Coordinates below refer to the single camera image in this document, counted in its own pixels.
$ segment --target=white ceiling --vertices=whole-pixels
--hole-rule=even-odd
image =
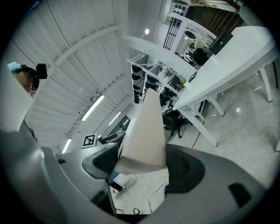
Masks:
[[[37,63],[47,65],[49,77],[40,81],[26,116],[40,145],[61,152],[78,128],[68,150],[79,149],[80,138],[103,134],[112,118],[132,105],[131,77],[124,72],[117,32],[92,37],[118,25],[116,8],[112,0],[42,1],[14,33],[1,59],[1,71],[7,72],[5,66],[13,61],[33,68]],[[91,98],[105,93],[79,125]]]

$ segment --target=table leg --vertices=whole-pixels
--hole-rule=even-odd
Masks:
[[[214,100],[212,97],[209,98],[209,101],[214,105],[214,107],[217,109],[219,114],[221,116],[223,116],[224,115],[224,110],[221,108],[220,104],[218,104],[218,102],[216,100]]]
[[[261,72],[261,75],[262,75],[264,85],[266,87],[267,101],[270,102],[270,101],[272,101],[270,83],[268,81],[265,69],[261,68],[260,72]]]
[[[179,108],[178,111],[183,114],[203,134],[203,136],[210,142],[212,146],[217,146],[217,141],[209,133],[206,127],[204,127],[203,124],[194,115],[192,115],[191,111],[182,110],[181,108]]]
[[[276,88],[278,89],[278,77],[277,77],[277,70],[276,70],[276,65],[275,65],[275,61],[272,62],[273,65],[273,71],[274,71],[274,76],[275,76],[275,81],[276,81]]]
[[[280,151],[280,140],[279,140],[279,142],[278,142],[278,144],[277,144],[277,146],[276,146],[275,151],[276,151],[276,152],[279,152],[279,151]]]
[[[202,116],[202,114],[198,111],[198,110],[196,110],[195,108],[194,108],[194,106],[191,106],[190,107],[193,111],[195,111],[196,113],[197,113],[197,115],[202,119],[202,120],[204,120],[204,117]]]

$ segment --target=wooden slat wall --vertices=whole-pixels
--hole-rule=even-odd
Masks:
[[[243,20],[239,14],[212,7],[190,6],[186,14],[191,19],[218,36],[223,29],[232,32]]]

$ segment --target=cable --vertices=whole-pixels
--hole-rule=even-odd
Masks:
[[[138,208],[134,208],[134,209],[133,209],[133,215],[142,215],[144,212],[145,212],[145,210],[140,211]]]

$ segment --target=metal railing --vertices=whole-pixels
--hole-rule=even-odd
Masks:
[[[165,38],[165,41],[164,41],[163,48],[170,51],[170,49],[172,47],[172,44],[174,42],[174,39],[177,35],[177,32],[178,32],[178,29],[180,27],[181,22],[182,21],[179,20],[179,19],[172,18],[172,20],[170,22],[170,25],[169,25],[167,35],[166,35],[166,38]]]

